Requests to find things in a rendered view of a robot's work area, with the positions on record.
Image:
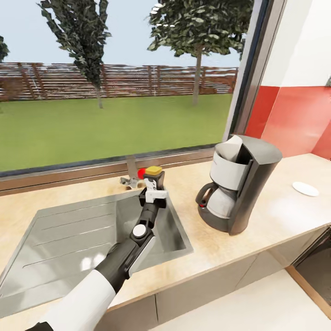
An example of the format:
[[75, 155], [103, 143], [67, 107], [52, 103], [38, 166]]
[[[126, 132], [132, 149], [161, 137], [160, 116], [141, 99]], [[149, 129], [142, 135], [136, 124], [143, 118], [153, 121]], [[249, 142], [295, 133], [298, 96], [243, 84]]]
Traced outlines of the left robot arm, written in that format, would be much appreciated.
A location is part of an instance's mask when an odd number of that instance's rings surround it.
[[106, 258], [66, 297], [38, 318], [26, 331], [93, 331], [120, 291], [155, 243], [155, 219], [166, 208], [168, 191], [144, 188], [143, 207], [129, 238], [113, 245]]

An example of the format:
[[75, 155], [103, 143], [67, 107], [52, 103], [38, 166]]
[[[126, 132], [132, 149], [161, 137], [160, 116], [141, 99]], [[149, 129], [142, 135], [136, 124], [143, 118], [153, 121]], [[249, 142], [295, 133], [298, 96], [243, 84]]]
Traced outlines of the paper coffee filter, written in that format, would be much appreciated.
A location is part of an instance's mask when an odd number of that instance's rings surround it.
[[216, 148], [225, 160], [236, 162], [241, 145], [242, 139], [236, 135], [225, 143], [218, 143]]

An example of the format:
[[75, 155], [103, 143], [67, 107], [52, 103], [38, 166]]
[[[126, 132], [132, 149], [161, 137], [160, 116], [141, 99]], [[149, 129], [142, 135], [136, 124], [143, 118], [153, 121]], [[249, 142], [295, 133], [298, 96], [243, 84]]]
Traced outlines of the bottle of coffee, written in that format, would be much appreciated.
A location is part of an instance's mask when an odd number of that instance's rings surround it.
[[147, 191], [149, 190], [161, 190], [165, 191], [163, 185], [165, 177], [165, 171], [162, 170], [162, 167], [151, 166], [146, 169], [146, 173], [143, 174], [143, 178], [146, 183]]

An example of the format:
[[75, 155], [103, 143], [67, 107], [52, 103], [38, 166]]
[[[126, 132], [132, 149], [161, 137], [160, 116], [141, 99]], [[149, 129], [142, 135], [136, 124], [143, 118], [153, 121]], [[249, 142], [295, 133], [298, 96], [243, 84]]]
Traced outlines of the saucer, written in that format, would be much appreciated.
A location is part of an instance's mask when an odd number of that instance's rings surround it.
[[307, 195], [318, 196], [320, 192], [313, 186], [303, 183], [303, 182], [294, 182], [293, 187], [299, 192]]

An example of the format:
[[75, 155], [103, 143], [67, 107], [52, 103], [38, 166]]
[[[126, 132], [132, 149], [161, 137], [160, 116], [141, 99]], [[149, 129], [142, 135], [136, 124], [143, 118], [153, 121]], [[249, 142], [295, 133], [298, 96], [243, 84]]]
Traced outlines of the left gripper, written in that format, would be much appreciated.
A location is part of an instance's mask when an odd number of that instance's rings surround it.
[[139, 194], [140, 205], [143, 207], [142, 211], [151, 211], [157, 217], [159, 208], [166, 208], [166, 199], [156, 198], [153, 203], [146, 203], [147, 188]]

